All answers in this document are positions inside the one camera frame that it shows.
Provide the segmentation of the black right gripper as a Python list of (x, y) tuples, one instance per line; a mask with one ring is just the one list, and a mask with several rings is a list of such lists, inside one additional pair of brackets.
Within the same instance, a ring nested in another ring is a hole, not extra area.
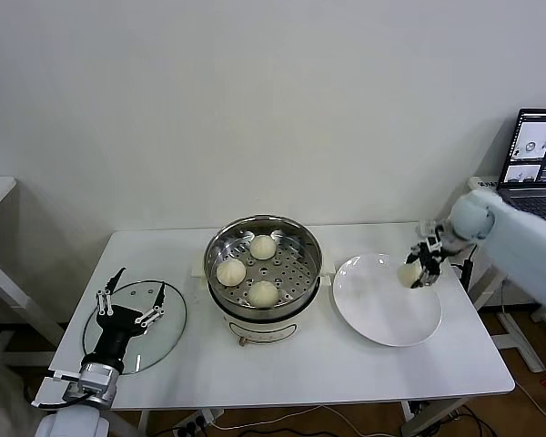
[(410, 253), (406, 258), (406, 264), (418, 262), (422, 267), (422, 272), (415, 275), (411, 282), (412, 289), (430, 287), (437, 282), (440, 276), (440, 264), (445, 257), (437, 249), (430, 251), (426, 244), (418, 243), (410, 248)]

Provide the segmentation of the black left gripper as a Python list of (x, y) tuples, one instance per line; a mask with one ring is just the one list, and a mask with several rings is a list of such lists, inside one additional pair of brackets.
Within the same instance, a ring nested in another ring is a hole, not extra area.
[(161, 283), (151, 309), (144, 313), (125, 307), (112, 308), (111, 296), (125, 270), (125, 267), (121, 268), (96, 292), (96, 322), (102, 329), (93, 350), (93, 362), (96, 363), (122, 364), (130, 340), (142, 335), (146, 330), (143, 327), (151, 326), (165, 313), (165, 282)]

